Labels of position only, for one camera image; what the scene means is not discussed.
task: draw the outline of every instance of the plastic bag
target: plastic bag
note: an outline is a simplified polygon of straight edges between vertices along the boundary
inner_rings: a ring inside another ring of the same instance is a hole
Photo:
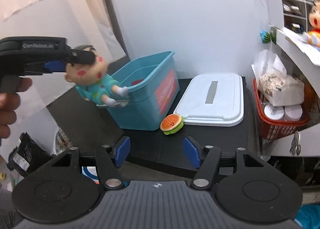
[[[7,167],[26,177],[50,159],[52,156],[43,151],[28,133],[22,133],[17,147],[9,155]]]
[[[304,101],[304,83],[287,75],[279,56],[261,51],[254,61],[258,89],[273,106],[291,106]]]

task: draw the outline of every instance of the beige curtain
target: beige curtain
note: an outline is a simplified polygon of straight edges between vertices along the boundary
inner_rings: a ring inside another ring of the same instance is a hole
[[[61,36],[71,47],[93,45],[108,62],[125,56],[113,34],[104,0],[0,0],[0,7],[0,38]],[[62,73],[32,79],[34,85],[20,95],[18,123],[73,86]]]

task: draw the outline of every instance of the hamburger toy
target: hamburger toy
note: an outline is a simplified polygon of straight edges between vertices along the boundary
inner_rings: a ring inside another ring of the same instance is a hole
[[[164,134],[174,134],[183,127],[183,117],[179,114],[170,114],[164,118],[160,124],[160,129]]]

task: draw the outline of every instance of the blue plastic bin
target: blue plastic bin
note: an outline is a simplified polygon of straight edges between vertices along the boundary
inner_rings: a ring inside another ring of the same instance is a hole
[[[162,52],[141,57],[112,75],[121,86],[129,88],[129,103],[125,107],[108,108],[120,128],[159,129],[180,90],[173,55],[174,52]]]

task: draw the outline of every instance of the black bag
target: black bag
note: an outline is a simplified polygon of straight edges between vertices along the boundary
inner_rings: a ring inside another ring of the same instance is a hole
[[[18,146],[9,155],[7,167],[26,177],[50,159],[52,156],[43,151],[28,133],[22,133]]]

